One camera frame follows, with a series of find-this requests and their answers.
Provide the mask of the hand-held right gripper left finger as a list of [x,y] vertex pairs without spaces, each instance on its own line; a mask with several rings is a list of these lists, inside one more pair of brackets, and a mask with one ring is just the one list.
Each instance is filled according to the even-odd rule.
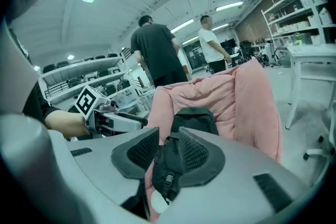
[[143,128],[67,146],[95,187],[115,204],[133,208],[145,197],[145,173],[159,149],[159,129]]

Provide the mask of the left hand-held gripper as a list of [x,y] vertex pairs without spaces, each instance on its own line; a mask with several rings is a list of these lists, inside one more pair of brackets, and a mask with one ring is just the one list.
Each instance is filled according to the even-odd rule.
[[85,86],[75,103],[76,109],[85,120],[91,138],[102,137],[101,125],[109,123],[109,134],[118,135],[142,129],[146,118],[124,112],[115,112],[116,103],[91,86]]

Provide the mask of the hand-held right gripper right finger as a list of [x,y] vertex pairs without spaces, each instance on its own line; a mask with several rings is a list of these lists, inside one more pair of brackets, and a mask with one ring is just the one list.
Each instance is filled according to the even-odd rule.
[[309,187],[258,149],[185,127],[180,134],[180,151],[203,145],[209,156],[181,177],[160,223],[289,223],[306,204]]

